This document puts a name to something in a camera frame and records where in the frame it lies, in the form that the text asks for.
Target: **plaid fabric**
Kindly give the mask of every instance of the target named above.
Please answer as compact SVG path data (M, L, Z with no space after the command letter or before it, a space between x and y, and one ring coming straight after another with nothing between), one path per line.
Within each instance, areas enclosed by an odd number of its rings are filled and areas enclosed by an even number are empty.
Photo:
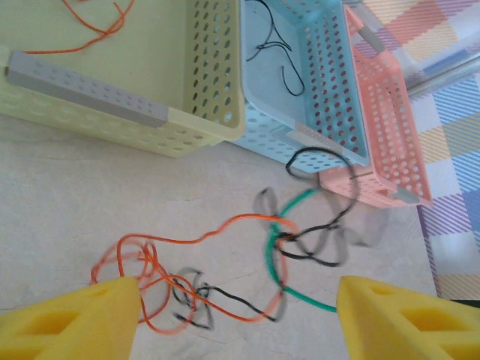
M480 51L480 0L343 0L403 68L407 86ZM355 47L376 55L359 35ZM418 208L436 291L480 299L480 74L412 102L432 208Z
M419 207L439 296L480 299L480 73L412 102L433 207Z
M343 0L392 51L407 86L480 50L480 0ZM361 39L366 56L374 50Z

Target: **orange wire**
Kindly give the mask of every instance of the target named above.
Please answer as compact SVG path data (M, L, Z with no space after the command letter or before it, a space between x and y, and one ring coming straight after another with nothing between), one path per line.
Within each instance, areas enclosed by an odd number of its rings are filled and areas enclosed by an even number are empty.
M87 28L95 31L95 32L100 32L100 35L98 37L95 37L94 39L88 41L87 43L84 43L82 46L74 47L72 49L59 49L59 50L27 50L24 51L25 54L29 55L50 55L50 54L66 54L66 53L75 53L80 50L84 50L87 47L91 46L92 44L97 43L98 41L102 41L104 38L107 36L110 36L112 34L115 34L116 32L120 31L124 24L125 24L125 17L127 14L130 12L131 8L134 6L135 0L130 0L130 3L127 6L127 9L123 11L120 6L114 2L113 4L115 5L118 13L119 13L119 18L107 29L107 30L102 30L100 28L97 28L93 26L92 24L89 24L86 22L71 6L68 4L67 0L62 0L65 6L67 6L68 10Z
M265 317L273 313L275 308L279 305L281 301L281 296L282 296L280 293L276 294L276 296L268 303L267 307L262 313L254 317L247 318L247 317L235 315L234 313L230 313L229 311L223 309L222 307L203 298L201 295L196 294L193 285L186 278L180 275L168 274L168 272L165 270L165 268L160 264L158 260L157 250L153 243L153 241L159 241L159 242L166 242L166 243L178 244L178 245L198 244L204 241L205 239L207 239L208 237L216 236L222 233L232 223L243 220L243 219L260 219L263 221L273 221L289 227L292 233L297 233L299 231L299 228L292 221L283 219L282 217L267 216L267 215L261 215L261 214L240 214L235 217L231 217L229 220L222 223L220 227L218 227L218 229L211 232L207 232L195 240L181 241L181 240L173 240L170 238L161 238L159 236L144 235L144 234L125 235L116 244L110 246L105 252L105 254L100 258L100 261L93 266L93 268L91 269L91 283L96 284L98 282L98 274L100 273L101 268L106 264L116 262L118 266L119 275L121 277L124 277L126 276L125 269L124 269L125 260L136 260L136 261L143 262L142 271L138 276L136 276L137 282L139 284L142 314L143 314L143 318L139 321L139 323L146 323L150 329L162 335L177 335L178 333L186 329L189 322L194 318L195 312L197 311L197 301L203 302L204 304L214 308L215 310L220 311L222 314L225 314L228 317L232 317L233 319L242 321L244 323L258 323L259 321L265 319ZM147 239L146 243L143 244L141 241L139 241L138 239L140 238ZM283 242L284 242L283 239L279 240L280 247L282 246ZM139 251L122 253L122 247L124 245L133 245L135 247L138 247ZM286 283L287 277L288 277L287 258L283 255L280 256L280 264L281 264L281 273L282 273L281 276L283 278L284 283ZM155 277L155 275L159 276L159 278L156 280L152 280L152 278ZM173 281L174 279L186 283L187 288ZM143 301L143 294L154 285L157 285L163 282L166 282L166 285L167 285L166 296L165 296L165 299L163 300L163 304L154 313L148 315L145 302ZM160 329L154 326L150 320L152 320L154 317L160 314L164 310L164 308L167 306L168 301L170 300L170 293L171 293L172 287L175 287L180 291L182 291L183 293L191 296L193 298L193 306L190 309L190 314L186 322L182 322L180 325L178 325L173 329L168 329L168 330Z

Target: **floor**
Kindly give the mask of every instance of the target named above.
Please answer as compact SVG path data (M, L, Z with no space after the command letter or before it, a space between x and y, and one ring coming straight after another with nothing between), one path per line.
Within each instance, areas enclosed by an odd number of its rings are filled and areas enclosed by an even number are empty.
M87 286L91 267L125 233L192 239L251 212L266 186L281 203L305 187L279 163L226 143L173 160L1 115L0 154L1 312ZM331 216L319 195L291 218L307 227ZM293 286L332 305L343 275L435 294L416 208L358 205L346 225L376 247L350 247L347 264L336 269L291 263ZM252 220L202 244L157 248L167 271L193 266L210 284L262 307L275 291L263 262L265 240ZM148 299L153 308L155 300ZM212 300L250 314L219 296ZM158 324L173 327L177 320L167 313ZM216 312L214 319L214 331L189 328L171 338L140 326L131 358L347 359L336 315L294 298L278 324L248 325Z

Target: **yellow plastic basket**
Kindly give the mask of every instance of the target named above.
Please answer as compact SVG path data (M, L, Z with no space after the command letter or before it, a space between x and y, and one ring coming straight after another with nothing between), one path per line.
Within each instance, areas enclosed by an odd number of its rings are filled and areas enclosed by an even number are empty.
M111 0L71 4L101 29L118 17ZM118 4L125 9L128 0ZM13 50L72 48L96 33L59 0L4 1L0 113L174 158L238 139L245 130L239 29L239 0L141 0L124 28L101 42L71 54L34 56L38 67L47 62L52 71L72 71L64 76L73 74L82 81L85 77L90 85L97 80L103 86L97 105L102 95L108 97L111 86L121 94L117 101L129 108L109 111L111 106L89 106L77 96L52 95L42 86L29 88L35 81L28 77L23 85L12 84L8 74ZM68 85L70 93L76 91L74 85ZM131 95L138 104L130 103ZM140 103L165 110L162 121L138 121Z

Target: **gray basket handle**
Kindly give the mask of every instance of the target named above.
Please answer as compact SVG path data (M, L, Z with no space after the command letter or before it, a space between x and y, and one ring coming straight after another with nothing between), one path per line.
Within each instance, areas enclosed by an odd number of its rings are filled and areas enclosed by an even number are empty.
M12 53L7 81L151 128L159 128L168 121L169 108L162 103L20 51Z
M362 22L349 6L344 5L343 9L345 11L346 26L348 27L350 36L358 33L370 44L377 54L383 53L386 49L385 45L383 45L382 41L374 34L374 32Z

